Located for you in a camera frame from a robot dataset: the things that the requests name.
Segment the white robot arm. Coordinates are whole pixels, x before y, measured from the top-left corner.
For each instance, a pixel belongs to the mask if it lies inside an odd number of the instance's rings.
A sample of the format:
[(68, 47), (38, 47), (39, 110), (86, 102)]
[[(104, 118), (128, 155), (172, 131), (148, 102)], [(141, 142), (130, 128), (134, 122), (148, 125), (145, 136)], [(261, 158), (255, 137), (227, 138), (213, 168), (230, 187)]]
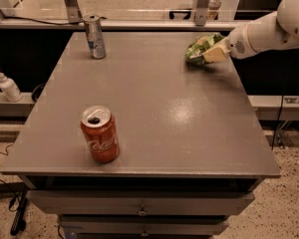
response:
[(228, 36), (204, 32), (186, 50), (190, 64), (202, 66), (228, 57), (245, 59), (269, 50), (299, 48), (299, 0), (282, 0), (276, 11), (237, 26)]

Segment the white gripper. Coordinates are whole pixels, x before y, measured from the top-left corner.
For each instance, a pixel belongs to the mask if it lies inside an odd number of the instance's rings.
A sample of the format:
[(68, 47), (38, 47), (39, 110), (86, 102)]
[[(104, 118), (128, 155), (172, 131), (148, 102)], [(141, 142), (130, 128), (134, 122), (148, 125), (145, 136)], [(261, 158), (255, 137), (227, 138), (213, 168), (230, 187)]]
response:
[(227, 39), (228, 47), (222, 45), (220, 38), (200, 37), (192, 45), (190, 56), (203, 57), (206, 63), (223, 62), (230, 56), (235, 59), (253, 57), (257, 52), (252, 48), (248, 38), (248, 24), (233, 29)]

